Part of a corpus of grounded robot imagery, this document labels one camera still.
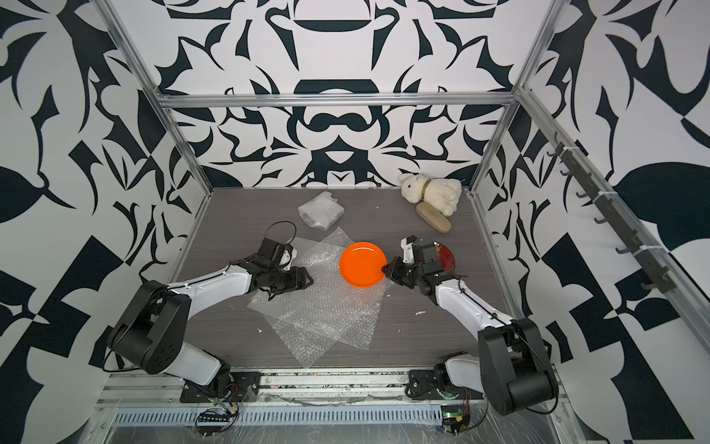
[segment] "wall hook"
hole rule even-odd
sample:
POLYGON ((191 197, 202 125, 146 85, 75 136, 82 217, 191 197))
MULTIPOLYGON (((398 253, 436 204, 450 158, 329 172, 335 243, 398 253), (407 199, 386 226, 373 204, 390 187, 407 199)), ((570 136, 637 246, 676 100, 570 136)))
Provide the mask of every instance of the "wall hook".
MULTIPOLYGON (((555 133, 555 141, 557 142, 557 133, 555 133)), ((548 156, 553 157, 553 156, 558 156, 562 150, 564 150, 564 145, 562 142, 557 142, 557 148, 552 153, 547 153, 548 156)))

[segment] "wood grain surface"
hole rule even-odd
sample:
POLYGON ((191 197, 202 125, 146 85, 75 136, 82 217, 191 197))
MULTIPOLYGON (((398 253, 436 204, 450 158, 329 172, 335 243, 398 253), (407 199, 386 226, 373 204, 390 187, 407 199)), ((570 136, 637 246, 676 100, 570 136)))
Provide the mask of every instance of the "wood grain surface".
MULTIPOLYGON (((496 308, 506 309, 465 196, 449 218, 451 232, 440 234, 397 189, 331 191, 345 214, 326 232, 305 225, 297 211, 322 190, 215 190, 180 279, 201 276, 256 252, 266 227, 290 220, 299 237, 313 240, 323 239, 340 226, 355 242, 372 242, 382 248, 388 260, 402 254, 399 243, 403 237, 414 234, 438 241, 451 249, 456 272, 467 276, 464 279, 471 290, 496 308)), ((275 234, 286 235, 286 228, 275 234)), ((419 290, 394 285, 386 295, 370 349, 336 342, 314 367, 428 366, 451 352, 478 354, 471 334, 419 290), (420 311, 426 313, 415 315, 420 311)), ((185 340, 235 367, 300 367, 263 315, 246 307, 248 301, 248 296, 230 298, 198 313, 187 324, 185 340)))

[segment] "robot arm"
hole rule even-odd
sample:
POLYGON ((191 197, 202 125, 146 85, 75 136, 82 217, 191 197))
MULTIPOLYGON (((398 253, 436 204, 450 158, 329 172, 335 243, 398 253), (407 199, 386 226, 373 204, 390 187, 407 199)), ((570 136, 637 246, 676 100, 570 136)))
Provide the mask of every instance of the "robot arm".
POLYGON ((108 339, 109 349, 149 374, 181 377, 211 392, 226 392, 229 365, 183 342, 187 320, 233 296, 261 288, 271 300, 313 284, 304 267, 291 266, 290 244, 265 238, 255 253, 222 270, 186 282, 145 282, 108 339))
POLYGON ((479 358, 458 353, 435 366, 440 391, 449 385, 480 391, 501 415, 557 398, 552 365, 531 320, 496 310, 460 276, 445 271, 433 242, 410 236, 401 247, 404 259, 397 256, 384 266, 385 275, 400 285, 418 286, 479 341, 479 358))

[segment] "plastic wrap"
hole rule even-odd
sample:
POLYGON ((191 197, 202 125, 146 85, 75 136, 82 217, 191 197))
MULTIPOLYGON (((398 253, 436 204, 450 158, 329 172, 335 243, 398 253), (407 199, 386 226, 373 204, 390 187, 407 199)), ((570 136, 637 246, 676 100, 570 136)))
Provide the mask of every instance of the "plastic wrap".
POLYGON ((354 288, 343 280, 339 260, 354 242, 338 227, 323 242, 296 238, 294 265, 305 266, 314 284, 269 301, 263 292, 249 303, 263 313, 271 327, 304 367, 312 366, 336 341, 369 348, 384 291, 392 285, 383 279, 370 288, 354 288))
POLYGON ((345 209, 338 199, 324 191, 298 208, 298 214, 312 228, 329 229, 343 215, 345 209))

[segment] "metal vent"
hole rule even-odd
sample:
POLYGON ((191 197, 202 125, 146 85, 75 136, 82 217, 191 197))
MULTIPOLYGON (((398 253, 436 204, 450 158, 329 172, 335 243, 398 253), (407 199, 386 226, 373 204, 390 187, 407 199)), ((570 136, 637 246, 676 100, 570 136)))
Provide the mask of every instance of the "metal vent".
MULTIPOLYGON (((204 409, 119 408, 115 427, 191 426, 204 409)), ((235 426, 314 426, 409 423, 439 425, 439 406, 243 406, 235 426)))

